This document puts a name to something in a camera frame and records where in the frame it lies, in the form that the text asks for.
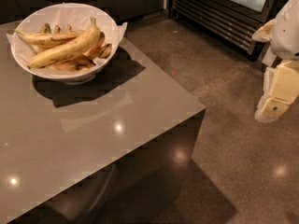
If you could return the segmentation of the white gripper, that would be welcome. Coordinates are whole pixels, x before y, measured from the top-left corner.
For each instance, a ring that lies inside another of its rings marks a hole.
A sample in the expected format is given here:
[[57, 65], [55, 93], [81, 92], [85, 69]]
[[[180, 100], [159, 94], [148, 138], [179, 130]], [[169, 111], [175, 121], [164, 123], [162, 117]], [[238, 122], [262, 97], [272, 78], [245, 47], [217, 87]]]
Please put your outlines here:
[[[281, 59], [299, 59], [299, 0], [289, 0], [273, 20], [261, 26], [252, 39], [270, 42]], [[269, 123], [279, 119], [299, 96], [299, 62], [287, 61], [276, 68], [267, 67], [255, 119]]]

